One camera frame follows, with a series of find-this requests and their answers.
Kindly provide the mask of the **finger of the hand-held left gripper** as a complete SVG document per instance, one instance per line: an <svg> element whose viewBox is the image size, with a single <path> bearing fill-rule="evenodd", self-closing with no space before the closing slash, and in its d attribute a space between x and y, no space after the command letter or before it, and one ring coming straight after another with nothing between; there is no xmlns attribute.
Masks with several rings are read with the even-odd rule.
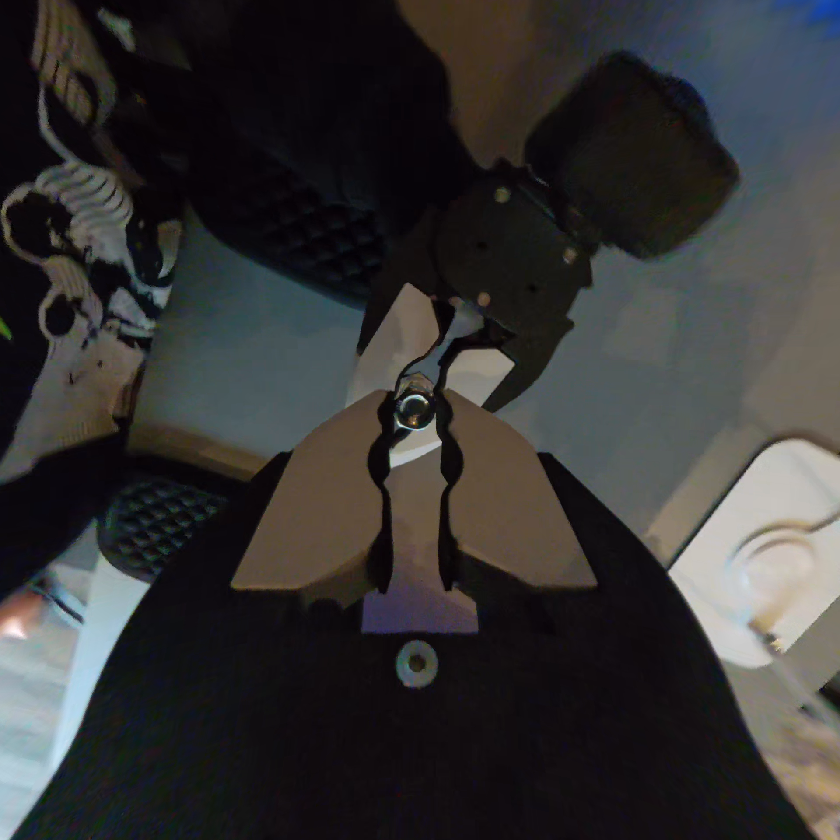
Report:
<svg viewBox="0 0 840 840"><path fill-rule="evenodd" d="M499 349L479 346L476 338L446 339L414 371L434 383L436 410L438 393L445 388L482 406L512 370L513 362ZM395 441L390 452L391 467L404 466L440 446L436 419L423 431L408 433L394 425Z"/></svg>
<svg viewBox="0 0 840 840"><path fill-rule="evenodd" d="M345 405L373 392L397 393L404 377L440 347L454 318L454 298L429 296L411 282L402 284L385 314L367 311Z"/></svg>

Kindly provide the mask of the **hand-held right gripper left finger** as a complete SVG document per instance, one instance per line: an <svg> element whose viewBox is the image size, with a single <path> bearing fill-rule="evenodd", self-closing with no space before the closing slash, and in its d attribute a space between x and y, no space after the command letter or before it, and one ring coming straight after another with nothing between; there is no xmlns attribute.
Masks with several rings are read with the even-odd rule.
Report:
<svg viewBox="0 0 840 840"><path fill-rule="evenodd" d="M386 593L393 573L393 394L377 390L315 428L292 451L231 580L303 604L351 606Z"/></svg>

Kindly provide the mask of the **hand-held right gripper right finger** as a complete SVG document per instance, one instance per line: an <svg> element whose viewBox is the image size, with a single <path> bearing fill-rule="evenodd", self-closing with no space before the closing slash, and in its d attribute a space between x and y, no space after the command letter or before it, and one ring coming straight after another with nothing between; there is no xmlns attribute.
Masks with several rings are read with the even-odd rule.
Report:
<svg viewBox="0 0 840 840"><path fill-rule="evenodd" d="M530 442L452 390L439 397L446 486L438 569L446 590L513 583L527 592L584 592L597 581Z"/></svg>

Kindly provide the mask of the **white metal document stand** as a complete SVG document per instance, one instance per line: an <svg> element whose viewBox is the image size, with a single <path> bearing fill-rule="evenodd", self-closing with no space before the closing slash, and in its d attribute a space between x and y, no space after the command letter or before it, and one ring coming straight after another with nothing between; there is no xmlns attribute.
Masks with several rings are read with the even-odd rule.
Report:
<svg viewBox="0 0 840 840"><path fill-rule="evenodd" d="M760 452L668 571L716 655L744 669L787 652L838 599L838 455L802 438Z"/></svg>

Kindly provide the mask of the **printed black white shirt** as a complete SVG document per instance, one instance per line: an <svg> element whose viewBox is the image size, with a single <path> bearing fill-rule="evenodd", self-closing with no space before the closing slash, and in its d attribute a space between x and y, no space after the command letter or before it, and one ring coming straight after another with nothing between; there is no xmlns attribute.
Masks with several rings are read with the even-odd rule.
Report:
<svg viewBox="0 0 840 840"><path fill-rule="evenodd" d="M182 205L123 110L130 37L2 2L2 484L119 431L171 294Z"/></svg>

